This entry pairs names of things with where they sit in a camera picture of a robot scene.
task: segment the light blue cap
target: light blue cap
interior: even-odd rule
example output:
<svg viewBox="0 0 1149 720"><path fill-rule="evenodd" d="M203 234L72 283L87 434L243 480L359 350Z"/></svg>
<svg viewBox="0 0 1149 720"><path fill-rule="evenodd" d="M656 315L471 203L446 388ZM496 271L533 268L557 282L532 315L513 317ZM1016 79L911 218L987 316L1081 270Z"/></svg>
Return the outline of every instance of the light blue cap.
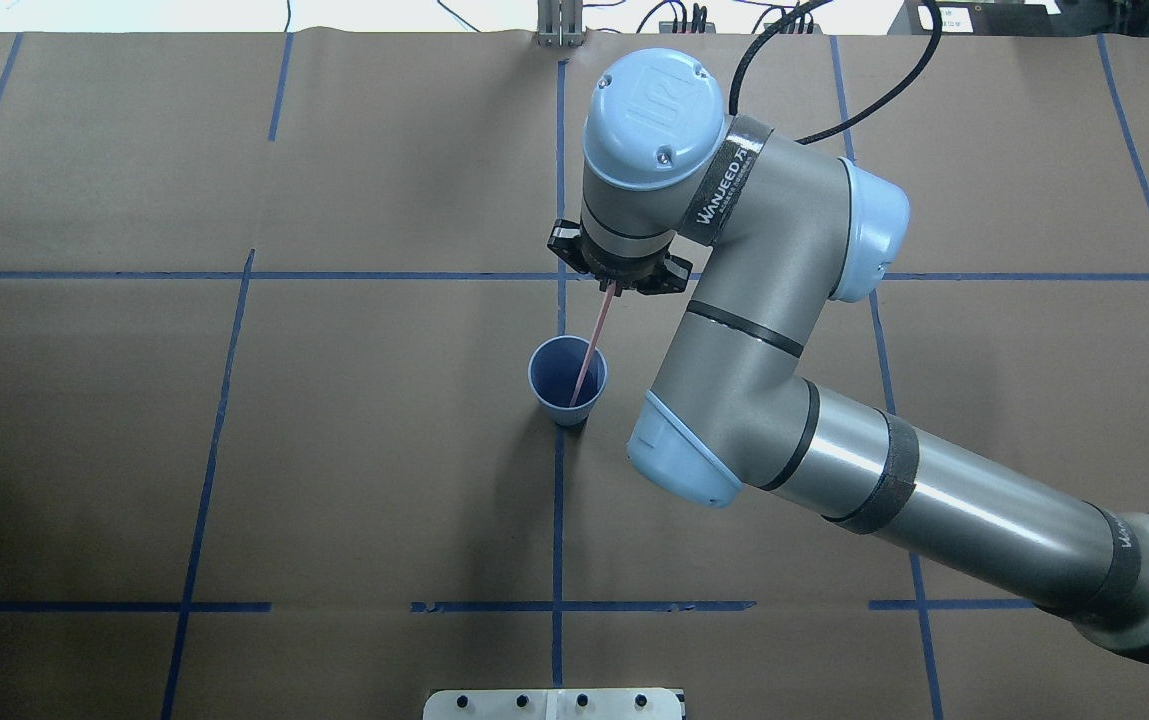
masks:
<svg viewBox="0 0 1149 720"><path fill-rule="evenodd" d="M646 393L641 418L632 429L629 459L650 482L700 505L725 508L743 488L653 390Z"/></svg>
<svg viewBox="0 0 1149 720"><path fill-rule="evenodd" d="M876 291L876 284L899 256L912 207L897 184L869 173L848 158L841 160L849 173L849 249L831 299L857 302Z"/></svg>
<svg viewBox="0 0 1149 720"><path fill-rule="evenodd" d="M666 47L624 55L592 92L583 157L615 187L658 189L705 167L725 136L722 88Z"/></svg>

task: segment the white label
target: white label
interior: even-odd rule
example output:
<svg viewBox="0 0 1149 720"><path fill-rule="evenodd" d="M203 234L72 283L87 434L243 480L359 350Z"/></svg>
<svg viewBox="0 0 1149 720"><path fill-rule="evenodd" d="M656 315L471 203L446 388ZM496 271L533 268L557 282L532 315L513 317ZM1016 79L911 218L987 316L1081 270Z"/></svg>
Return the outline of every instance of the white label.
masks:
<svg viewBox="0 0 1149 720"><path fill-rule="evenodd" d="M917 8L921 14L921 29L934 29L934 20L930 16L930 8L920 6ZM973 24L970 22L970 8L940 8L943 14L943 32L973 32Z"/></svg>

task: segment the gray robot arm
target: gray robot arm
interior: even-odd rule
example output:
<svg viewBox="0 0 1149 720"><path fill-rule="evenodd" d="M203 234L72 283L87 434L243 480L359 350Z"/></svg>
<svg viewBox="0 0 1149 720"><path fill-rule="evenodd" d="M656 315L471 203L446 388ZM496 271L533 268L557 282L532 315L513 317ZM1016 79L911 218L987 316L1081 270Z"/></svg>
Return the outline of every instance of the gray robot arm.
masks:
<svg viewBox="0 0 1149 720"><path fill-rule="evenodd" d="M711 245L629 457L708 506L743 483L1063 616L1149 661L1149 514L1113 514L795 374L822 307L863 299L907 232L907 196L755 119L705 69L639 51L584 129L583 217L548 243L620 291L683 291L680 232Z"/></svg>

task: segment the cup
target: cup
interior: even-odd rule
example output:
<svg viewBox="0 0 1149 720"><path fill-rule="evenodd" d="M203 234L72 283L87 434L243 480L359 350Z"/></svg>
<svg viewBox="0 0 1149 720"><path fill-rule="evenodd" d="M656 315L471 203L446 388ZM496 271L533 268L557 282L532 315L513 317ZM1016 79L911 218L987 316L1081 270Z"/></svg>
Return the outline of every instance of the cup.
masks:
<svg viewBox="0 0 1149 720"><path fill-rule="evenodd" d="M548 418L561 427L568 428L587 420L592 407L610 381L610 364L606 363L606 356L597 348L578 397L570 405L579 369L583 369L583 356L587 355L587 344L583 338L564 334L539 344L529 356L529 388L534 392Z"/></svg>

